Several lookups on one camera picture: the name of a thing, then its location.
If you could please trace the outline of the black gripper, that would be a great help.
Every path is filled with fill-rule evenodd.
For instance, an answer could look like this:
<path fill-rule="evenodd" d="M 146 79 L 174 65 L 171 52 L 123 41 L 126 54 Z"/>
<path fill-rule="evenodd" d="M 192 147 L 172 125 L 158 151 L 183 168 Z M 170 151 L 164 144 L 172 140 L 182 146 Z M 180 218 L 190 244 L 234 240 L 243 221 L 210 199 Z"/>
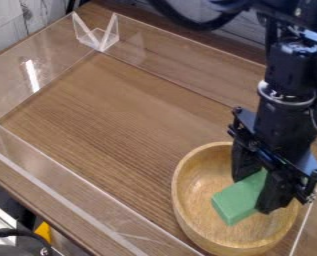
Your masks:
<path fill-rule="evenodd" d="M 261 169 L 267 172 L 255 209 L 270 214 L 291 200 L 305 204 L 317 187 L 317 99 L 282 102 L 263 98 L 258 110 L 232 109 L 231 177 L 243 180 Z"/>

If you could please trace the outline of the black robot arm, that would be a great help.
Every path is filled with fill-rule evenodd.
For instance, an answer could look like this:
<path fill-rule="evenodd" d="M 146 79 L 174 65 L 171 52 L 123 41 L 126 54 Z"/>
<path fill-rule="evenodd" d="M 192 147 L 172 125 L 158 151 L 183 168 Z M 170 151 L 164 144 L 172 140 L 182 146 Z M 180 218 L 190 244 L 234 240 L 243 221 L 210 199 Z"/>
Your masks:
<path fill-rule="evenodd" d="M 254 112 L 232 109 L 231 176 L 267 171 L 254 208 L 263 214 L 315 196 L 317 0 L 208 0 L 222 15 L 253 9 L 265 19 L 266 71 Z"/>

